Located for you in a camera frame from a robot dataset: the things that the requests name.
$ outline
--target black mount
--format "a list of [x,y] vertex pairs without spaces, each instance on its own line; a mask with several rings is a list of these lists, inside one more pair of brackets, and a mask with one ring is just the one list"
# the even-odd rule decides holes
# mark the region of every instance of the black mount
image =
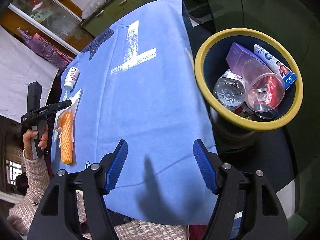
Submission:
[[[82,236],[76,206],[76,190],[82,190],[87,222],[93,240],[118,240],[103,199],[109,191],[106,174],[120,146],[82,172],[59,170],[47,188],[32,221],[28,240],[76,240]],[[235,214],[242,212],[238,236],[242,240],[289,240],[284,211],[262,171],[239,172],[218,155],[210,153],[198,139],[216,172],[219,195],[202,240],[228,240]]]

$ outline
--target sleeve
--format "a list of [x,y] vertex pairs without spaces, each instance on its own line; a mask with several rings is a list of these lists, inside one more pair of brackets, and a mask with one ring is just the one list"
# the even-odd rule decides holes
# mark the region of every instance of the sleeve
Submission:
[[77,194],[77,207],[78,207],[79,221],[80,221],[80,224],[82,224],[87,220],[87,216],[85,214],[85,209],[84,209],[82,191],[77,191],[76,194]]
[[23,158],[29,188],[23,200],[9,210],[8,221],[19,233],[26,235],[37,209],[37,205],[32,203],[40,203],[50,183],[50,177],[43,157],[29,160],[23,151]]
[[143,222],[140,220],[133,220],[129,223],[116,226],[115,231],[120,240],[188,239],[186,226],[166,226],[150,222]]

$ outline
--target white pill bottle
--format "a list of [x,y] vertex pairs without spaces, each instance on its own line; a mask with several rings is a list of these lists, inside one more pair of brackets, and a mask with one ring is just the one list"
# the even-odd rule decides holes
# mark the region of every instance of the white pill bottle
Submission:
[[67,77],[64,81],[63,87],[66,90],[73,90],[74,85],[76,84],[76,81],[78,79],[80,71],[76,67],[71,67],[68,71]]

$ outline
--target hand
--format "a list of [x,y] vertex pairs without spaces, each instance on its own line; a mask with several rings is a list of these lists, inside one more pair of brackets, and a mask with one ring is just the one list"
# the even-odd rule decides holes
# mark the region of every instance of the hand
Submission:
[[[39,142],[39,147],[42,150],[44,150],[48,144],[48,129],[49,129],[49,127],[48,127],[48,125],[46,125],[45,129],[44,129],[44,133],[41,138],[41,141]],[[23,146],[25,149],[24,155],[29,160],[33,160],[30,139],[37,138],[37,136],[38,136],[38,131],[34,131],[34,130],[30,130],[30,129],[28,131],[26,131],[25,134],[23,135]]]

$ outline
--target trash can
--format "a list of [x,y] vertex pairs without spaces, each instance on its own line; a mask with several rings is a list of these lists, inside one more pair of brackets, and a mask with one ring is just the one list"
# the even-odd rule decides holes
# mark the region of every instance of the trash can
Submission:
[[212,131],[219,155],[237,154],[255,144],[261,132],[247,130],[224,119],[210,108]]
[[[278,108],[278,116],[274,120],[257,122],[245,119],[226,109],[213,96],[212,91],[215,83],[229,69],[226,57],[233,42],[251,51],[253,51],[255,44],[260,45],[296,74],[298,79],[286,91]],[[196,55],[195,75],[198,86],[210,107],[227,121],[247,130],[267,131],[280,128],[295,117],[302,103],[302,77],[296,62],[279,42],[255,30],[234,28],[223,30],[209,37]]]

